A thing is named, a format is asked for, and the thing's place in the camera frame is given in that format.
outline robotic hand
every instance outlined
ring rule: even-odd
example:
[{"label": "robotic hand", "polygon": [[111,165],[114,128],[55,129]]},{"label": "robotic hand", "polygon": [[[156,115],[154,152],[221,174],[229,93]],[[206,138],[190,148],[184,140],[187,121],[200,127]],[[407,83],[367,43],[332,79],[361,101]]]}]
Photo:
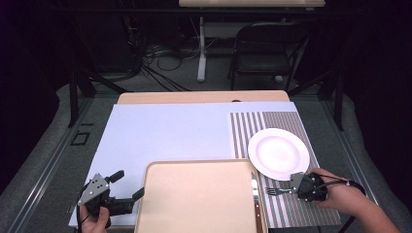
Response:
[{"label": "robotic hand", "polygon": [[[85,205],[88,212],[95,217],[99,216],[100,207],[106,207],[109,209],[110,216],[119,216],[125,214],[131,214],[133,211],[134,203],[145,195],[145,188],[140,188],[135,192],[131,198],[116,199],[116,197],[110,197],[109,183],[115,183],[124,177],[124,171],[118,171],[111,177],[103,178],[100,174],[94,175],[94,177],[87,183],[78,199],[78,206]],[[78,224],[81,225],[78,209]],[[109,219],[106,228],[112,224]]]}]

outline plate rim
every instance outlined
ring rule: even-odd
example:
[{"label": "plate rim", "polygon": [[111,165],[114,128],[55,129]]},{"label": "plate rim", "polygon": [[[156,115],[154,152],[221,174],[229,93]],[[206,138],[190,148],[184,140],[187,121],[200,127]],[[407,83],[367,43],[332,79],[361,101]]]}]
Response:
[{"label": "plate rim", "polygon": [[273,174],[269,169],[267,169],[267,167],[263,166],[261,164],[261,162],[259,161],[257,154],[255,152],[251,152],[252,151],[252,147],[256,147],[258,145],[258,142],[261,140],[261,137],[264,135],[269,135],[269,136],[282,136],[287,134],[289,137],[286,138],[288,141],[290,140],[290,137],[294,138],[295,141],[297,141],[298,145],[296,144],[296,142],[292,142],[298,149],[299,151],[299,162],[300,164],[294,168],[293,170],[291,170],[291,174],[293,173],[298,173],[298,172],[306,172],[307,169],[309,168],[310,165],[310,156],[309,156],[309,149],[306,147],[306,145],[303,143],[303,141],[297,137],[295,134],[291,133],[288,130],[285,129],[281,129],[281,128],[265,128],[262,130],[259,130],[257,133],[255,133],[252,138],[249,140],[249,144],[248,144],[248,156],[249,159],[252,161],[252,163],[254,164],[254,166],[257,168],[258,171],[260,171],[264,176],[276,180],[276,181],[289,181],[290,180],[290,175],[288,172],[288,176],[286,177],[285,173],[281,174],[281,175],[277,175],[277,174]]}]

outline fork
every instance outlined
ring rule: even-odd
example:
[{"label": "fork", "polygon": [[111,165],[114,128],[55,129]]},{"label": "fork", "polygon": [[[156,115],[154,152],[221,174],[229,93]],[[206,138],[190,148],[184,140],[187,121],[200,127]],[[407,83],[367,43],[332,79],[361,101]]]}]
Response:
[{"label": "fork", "polygon": [[270,196],[279,196],[283,193],[292,193],[291,189],[283,189],[283,188],[276,188],[276,187],[265,187],[266,193]]}]

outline black chair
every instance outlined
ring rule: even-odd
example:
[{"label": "black chair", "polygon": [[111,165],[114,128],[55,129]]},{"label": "black chair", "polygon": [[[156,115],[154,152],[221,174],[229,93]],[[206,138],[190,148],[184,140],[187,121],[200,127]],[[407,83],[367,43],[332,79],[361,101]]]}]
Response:
[{"label": "black chair", "polygon": [[298,51],[308,35],[307,28],[298,22],[256,22],[240,29],[227,75],[230,89],[236,75],[288,76],[288,91]]}]

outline black and white striped mat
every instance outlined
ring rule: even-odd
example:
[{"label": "black and white striped mat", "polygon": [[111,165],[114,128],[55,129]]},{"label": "black and white striped mat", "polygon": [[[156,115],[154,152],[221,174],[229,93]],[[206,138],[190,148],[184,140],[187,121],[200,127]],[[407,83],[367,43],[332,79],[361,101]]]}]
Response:
[{"label": "black and white striped mat", "polygon": [[[230,125],[232,133],[234,157],[249,158],[248,144],[252,136],[265,128],[280,128],[290,131],[306,145],[310,155],[310,171],[319,167],[309,139],[304,130],[298,112],[253,112],[231,113]],[[340,224],[339,214],[334,210],[320,209],[313,203],[297,199],[295,194],[269,196],[265,187],[290,187],[290,182],[274,181],[259,174],[260,193],[266,212],[266,222],[269,228],[303,227]]]}]

